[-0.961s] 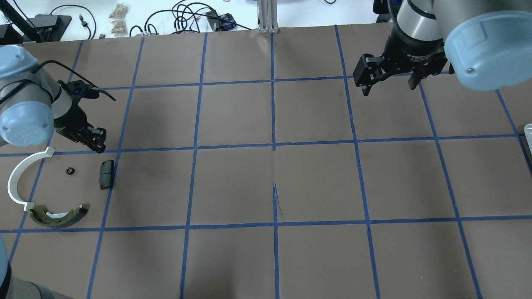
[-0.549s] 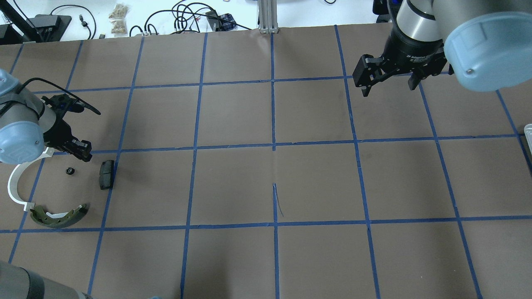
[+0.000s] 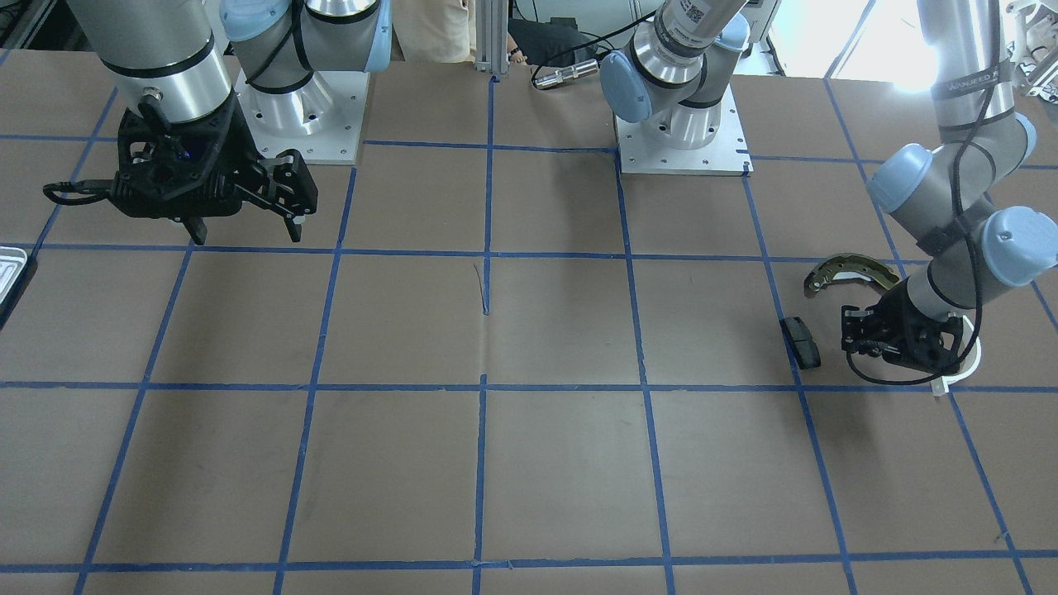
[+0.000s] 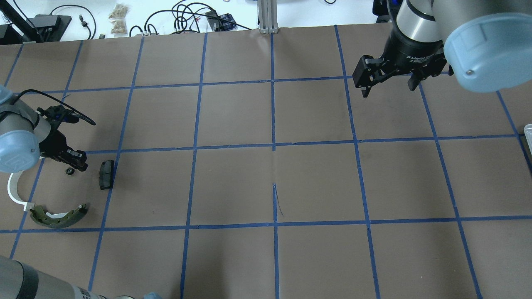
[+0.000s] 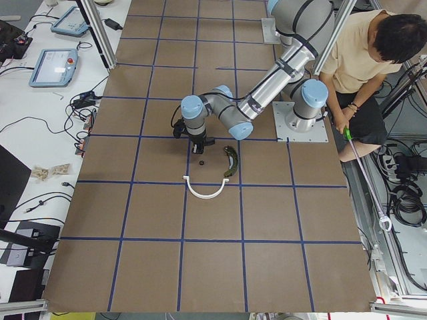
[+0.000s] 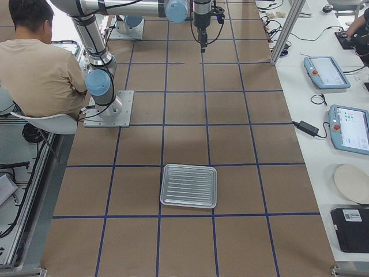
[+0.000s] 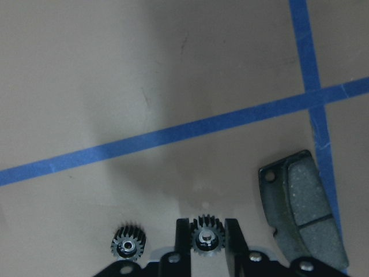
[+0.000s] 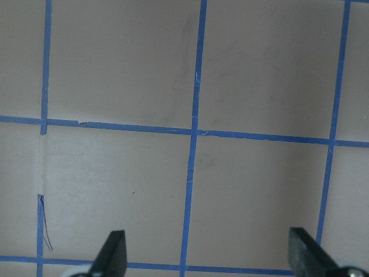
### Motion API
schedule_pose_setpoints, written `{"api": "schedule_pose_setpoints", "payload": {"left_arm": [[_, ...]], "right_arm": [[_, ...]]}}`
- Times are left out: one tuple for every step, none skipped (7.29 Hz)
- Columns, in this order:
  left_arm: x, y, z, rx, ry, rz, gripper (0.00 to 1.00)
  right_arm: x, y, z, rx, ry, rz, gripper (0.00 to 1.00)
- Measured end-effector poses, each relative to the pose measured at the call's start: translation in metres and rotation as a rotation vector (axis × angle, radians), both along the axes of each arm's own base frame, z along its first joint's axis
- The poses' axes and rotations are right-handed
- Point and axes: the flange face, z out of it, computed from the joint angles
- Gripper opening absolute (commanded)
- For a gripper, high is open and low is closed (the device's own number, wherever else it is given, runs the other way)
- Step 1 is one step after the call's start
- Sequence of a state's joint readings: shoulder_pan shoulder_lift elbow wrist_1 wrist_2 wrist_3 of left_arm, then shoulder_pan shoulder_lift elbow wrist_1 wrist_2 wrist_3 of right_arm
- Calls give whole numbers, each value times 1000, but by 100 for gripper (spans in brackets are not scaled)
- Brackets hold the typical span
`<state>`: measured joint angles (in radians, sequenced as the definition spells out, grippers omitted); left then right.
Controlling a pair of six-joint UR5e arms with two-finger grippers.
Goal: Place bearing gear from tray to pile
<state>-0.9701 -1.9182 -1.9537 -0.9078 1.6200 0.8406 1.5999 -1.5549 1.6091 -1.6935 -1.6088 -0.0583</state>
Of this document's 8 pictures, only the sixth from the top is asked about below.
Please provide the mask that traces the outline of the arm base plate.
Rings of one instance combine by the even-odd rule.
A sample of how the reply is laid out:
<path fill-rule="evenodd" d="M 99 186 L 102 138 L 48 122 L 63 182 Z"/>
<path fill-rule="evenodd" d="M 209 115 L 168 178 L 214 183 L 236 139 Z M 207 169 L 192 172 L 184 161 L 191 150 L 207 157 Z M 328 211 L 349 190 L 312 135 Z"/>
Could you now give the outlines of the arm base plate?
<path fill-rule="evenodd" d="M 108 38 L 110 40 L 142 40 L 144 22 L 141 16 L 115 16 Z"/>
<path fill-rule="evenodd" d="M 96 105 L 91 96 L 89 105 L 94 106 L 94 108 L 87 110 L 85 115 L 87 119 L 84 120 L 83 125 L 86 128 L 113 128 L 118 126 L 128 128 L 130 126 L 133 98 L 134 91 L 116 91 L 115 100 L 104 110 L 105 107 Z"/>

